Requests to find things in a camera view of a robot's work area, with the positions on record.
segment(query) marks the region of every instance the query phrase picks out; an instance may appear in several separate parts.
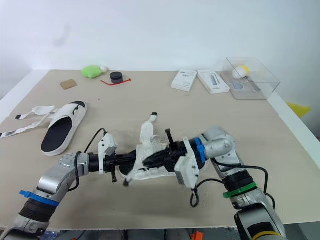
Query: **green plush toy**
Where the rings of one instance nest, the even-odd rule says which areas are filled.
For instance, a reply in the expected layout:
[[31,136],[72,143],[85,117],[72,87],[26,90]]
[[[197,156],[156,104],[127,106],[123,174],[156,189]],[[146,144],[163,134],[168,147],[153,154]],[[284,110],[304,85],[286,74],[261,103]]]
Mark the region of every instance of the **green plush toy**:
[[89,79],[94,79],[102,73],[106,73],[108,69],[105,66],[90,65],[81,70],[81,74]]

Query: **table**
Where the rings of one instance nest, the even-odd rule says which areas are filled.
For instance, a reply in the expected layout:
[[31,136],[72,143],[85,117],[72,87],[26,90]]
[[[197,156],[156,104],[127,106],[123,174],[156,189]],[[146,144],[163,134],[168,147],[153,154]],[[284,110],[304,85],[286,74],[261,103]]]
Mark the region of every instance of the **table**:
[[[131,82],[107,86],[108,75],[87,79],[77,70],[51,70],[35,85],[0,125],[7,132],[34,122],[15,116],[38,105],[61,107],[73,101],[88,103],[86,117],[67,149],[84,150],[98,128],[105,127],[118,143],[118,153],[132,151],[139,143],[140,128],[151,112],[158,112],[155,133],[166,141],[171,128],[175,140],[192,138],[211,126],[224,127],[236,140],[237,152],[248,165],[269,171],[268,191],[275,197],[277,213],[285,224],[320,221],[318,199],[320,170],[303,146],[264,100],[235,100],[231,93],[210,95],[196,80],[191,92],[170,88],[176,72],[123,72]],[[60,82],[74,79],[78,86],[63,90]],[[8,226],[42,174],[60,156],[44,156],[40,150],[45,127],[0,142],[0,226]],[[98,139],[91,147],[97,152]],[[249,170],[259,186],[264,176]],[[137,181],[129,188],[123,179],[112,183],[109,174],[92,173],[80,178],[76,191],[66,195],[51,218],[50,229],[149,229],[234,226],[235,210],[222,197],[222,185],[206,183],[199,189],[200,204],[189,205],[191,191],[175,177]],[[217,174],[208,162],[200,180]]]

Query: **orange object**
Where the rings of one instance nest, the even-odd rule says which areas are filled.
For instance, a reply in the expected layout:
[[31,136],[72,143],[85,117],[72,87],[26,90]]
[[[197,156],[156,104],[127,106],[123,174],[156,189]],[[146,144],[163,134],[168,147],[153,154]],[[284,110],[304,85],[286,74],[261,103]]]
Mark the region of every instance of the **orange object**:
[[196,231],[195,234],[191,234],[191,239],[192,240],[203,240],[204,239],[204,234],[200,231]]

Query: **red cable tie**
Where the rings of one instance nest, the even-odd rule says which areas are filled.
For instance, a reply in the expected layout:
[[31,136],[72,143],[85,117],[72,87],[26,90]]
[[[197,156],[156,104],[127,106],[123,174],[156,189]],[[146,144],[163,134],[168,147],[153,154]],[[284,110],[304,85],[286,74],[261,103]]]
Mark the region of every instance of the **red cable tie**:
[[103,82],[104,84],[109,85],[109,86],[114,86],[114,85],[124,84],[124,83],[126,83],[126,82],[130,82],[130,81],[131,81],[131,78],[129,78],[128,80],[125,80],[125,81],[122,81],[122,82],[118,82],[118,83],[113,83],[113,84],[107,83],[107,82],[105,82],[105,81],[103,81],[103,80],[100,80],[100,81]]

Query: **small white box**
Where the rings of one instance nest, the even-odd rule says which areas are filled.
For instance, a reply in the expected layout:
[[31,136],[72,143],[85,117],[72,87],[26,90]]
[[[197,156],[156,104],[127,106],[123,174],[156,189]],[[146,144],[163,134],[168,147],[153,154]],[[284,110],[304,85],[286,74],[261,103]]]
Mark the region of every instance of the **small white box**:
[[225,81],[212,69],[199,70],[198,78],[211,94],[227,93],[230,90]]
[[171,88],[190,92],[197,77],[197,71],[180,70],[171,83]]

